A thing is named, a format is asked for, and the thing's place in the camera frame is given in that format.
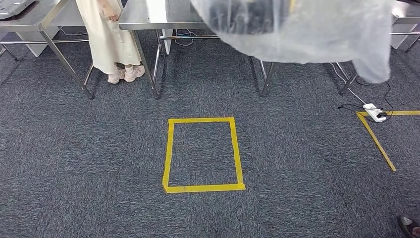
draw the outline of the sneaker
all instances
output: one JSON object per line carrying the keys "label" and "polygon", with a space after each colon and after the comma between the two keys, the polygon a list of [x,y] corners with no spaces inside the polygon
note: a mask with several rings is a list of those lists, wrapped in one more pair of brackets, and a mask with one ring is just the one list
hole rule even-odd
{"label": "sneaker", "polygon": [[108,74],[108,83],[117,84],[125,78],[125,70],[118,69],[118,73]]}
{"label": "sneaker", "polygon": [[144,66],[132,66],[130,68],[125,68],[125,78],[124,80],[131,83],[134,80],[136,80],[136,78],[139,78],[141,76],[143,76],[143,74],[145,73],[145,69]]}
{"label": "sneaker", "polygon": [[398,224],[407,238],[420,238],[420,226],[407,216],[399,216]]}

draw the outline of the beige dress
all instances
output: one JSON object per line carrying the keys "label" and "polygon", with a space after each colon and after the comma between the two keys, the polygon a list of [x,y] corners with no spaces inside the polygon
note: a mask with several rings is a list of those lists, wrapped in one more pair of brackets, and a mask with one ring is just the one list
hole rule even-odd
{"label": "beige dress", "polygon": [[[120,30],[118,22],[105,17],[97,0],[76,0],[83,22],[89,34],[89,45],[95,68],[106,74],[116,73],[116,62],[124,65],[140,65],[139,51],[134,36]],[[121,0],[108,0],[114,11],[122,12]]]}

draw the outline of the yellow tape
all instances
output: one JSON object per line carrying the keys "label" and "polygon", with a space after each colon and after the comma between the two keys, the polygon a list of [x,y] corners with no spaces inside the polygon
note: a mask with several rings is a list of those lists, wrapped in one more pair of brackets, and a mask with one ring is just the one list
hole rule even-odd
{"label": "yellow tape", "polygon": [[[172,161],[172,147],[174,137],[175,123],[203,123],[203,122],[228,122],[230,126],[230,135],[233,146],[233,158],[235,161],[235,173],[237,183],[218,184],[218,185],[192,185],[192,186],[169,186],[169,174]],[[166,146],[165,169],[163,171],[162,185],[167,193],[183,192],[214,192],[214,191],[235,191],[245,190],[242,178],[241,159],[239,156],[238,138],[236,135],[236,125],[234,118],[187,118],[187,119],[169,119],[168,142]]]}
{"label": "yellow tape", "polygon": [[230,122],[233,118],[182,118],[169,119],[173,123],[204,123],[204,122]]}
{"label": "yellow tape", "polygon": [[[394,112],[385,112],[388,115],[393,116],[420,116],[420,111],[394,111]],[[369,116],[369,113],[367,112],[358,112],[358,114],[366,117]]]}
{"label": "yellow tape", "polygon": [[168,129],[168,143],[166,145],[166,159],[165,159],[165,170],[163,172],[163,187],[169,186],[169,173],[170,173],[170,164],[172,161],[172,146],[173,146],[173,133],[174,133],[174,124],[173,120],[169,120],[169,129]]}
{"label": "yellow tape", "polygon": [[164,189],[167,193],[218,192],[218,191],[245,190],[245,185],[243,183],[218,184],[218,185],[196,185],[196,186],[164,187]]}
{"label": "yellow tape", "polygon": [[374,140],[375,144],[378,146],[378,148],[381,151],[382,155],[385,157],[385,160],[388,163],[388,165],[391,168],[391,170],[393,172],[397,171],[397,169],[395,168],[394,164],[389,159],[389,156],[386,154],[385,150],[383,149],[383,147],[379,143],[378,138],[375,136],[375,134],[373,133],[372,129],[370,128],[370,126],[369,126],[368,122],[366,121],[365,117],[362,116],[362,115],[360,115],[360,114],[357,114],[357,116],[359,117],[360,121],[362,121],[363,125],[365,125],[365,127],[366,127],[367,131],[369,132],[370,136]]}
{"label": "yellow tape", "polygon": [[232,146],[233,146],[233,159],[235,161],[236,179],[238,183],[242,183],[243,182],[242,166],[241,166],[241,158],[239,156],[239,145],[238,145],[238,138],[236,135],[235,119],[232,118],[229,124],[230,124],[230,136],[232,139]]}

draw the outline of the power strip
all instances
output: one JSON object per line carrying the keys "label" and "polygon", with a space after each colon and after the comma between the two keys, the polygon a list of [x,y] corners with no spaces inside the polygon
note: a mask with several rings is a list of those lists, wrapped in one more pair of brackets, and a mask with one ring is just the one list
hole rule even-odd
{"label": "power strip", "polygon": [[378,115],[382,113],[383,111],[377,107],[373,103],[365,104],[363,105],[363,108],[365,111],[369,114],[369,116],[375,121],[375,122],[383,122],[386,120],[386,117],[380,117],[378,118]]}

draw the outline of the person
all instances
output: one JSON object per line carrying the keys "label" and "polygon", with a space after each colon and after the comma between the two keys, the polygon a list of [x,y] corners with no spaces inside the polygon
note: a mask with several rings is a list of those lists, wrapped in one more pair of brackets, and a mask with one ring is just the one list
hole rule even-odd
{"label": "person", "polygon": [[398,224],[407,238],[420,238],[420,226],[412,218],[405,215],[399,216]]}
{"label": "person", "polygon": [[[76,0],[89,35],[94,67],[108,75],[108,82],[133,82],[145,73],[134,36],[119,29],[121,0]],[[116,63],[125,65],[119,69]]]}

